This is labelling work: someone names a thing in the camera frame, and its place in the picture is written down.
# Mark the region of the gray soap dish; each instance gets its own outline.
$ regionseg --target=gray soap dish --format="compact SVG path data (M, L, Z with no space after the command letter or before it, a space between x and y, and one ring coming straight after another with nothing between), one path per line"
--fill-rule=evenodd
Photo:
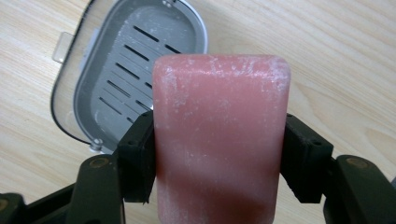
M65 133L111 153L153 109L156 59L206 49L204 23L184 1L91 1L54 85L52 116Z

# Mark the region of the soap dish lid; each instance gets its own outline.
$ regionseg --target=soap dish lid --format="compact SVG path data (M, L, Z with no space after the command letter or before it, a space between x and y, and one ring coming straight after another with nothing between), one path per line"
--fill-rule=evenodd
M198 13L181 0L92 0L54 84L58 127L105 153L152 108L154 62L166 54L206 53Z

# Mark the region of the wooden table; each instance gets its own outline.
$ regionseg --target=wooden table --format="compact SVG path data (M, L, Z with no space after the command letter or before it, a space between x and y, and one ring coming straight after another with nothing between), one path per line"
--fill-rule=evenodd
M396 176L396 2L189 0L210 53L276 54L292 71L289 112L335 145ZM88 0L0 1L0 192L31 203L76 180L92 156L50 114L60 32L74 33ZM280 178L275 223L324 223L323 204L301 205ZM128 204L128 223L158 223Z

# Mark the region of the light wood surface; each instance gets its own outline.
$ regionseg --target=light wood surface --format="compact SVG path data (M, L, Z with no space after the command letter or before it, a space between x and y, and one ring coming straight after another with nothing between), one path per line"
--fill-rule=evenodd
M289 112L335 145L396 176L396 1L190 0L210 53L275 54L291 67ZM74 33L88 0L0 1L0 192L31 203L76 180L92 156L50 114L60 32ZM324 223L280 178L275 223ZM159 223L128 204L127 223Z

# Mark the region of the pink rectangular block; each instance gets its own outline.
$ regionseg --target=pink rectangular block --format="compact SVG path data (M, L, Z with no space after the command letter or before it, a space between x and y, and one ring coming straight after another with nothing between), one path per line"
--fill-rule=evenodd
M290 86L265 55L175 55L153 70L162 223L271 223Z

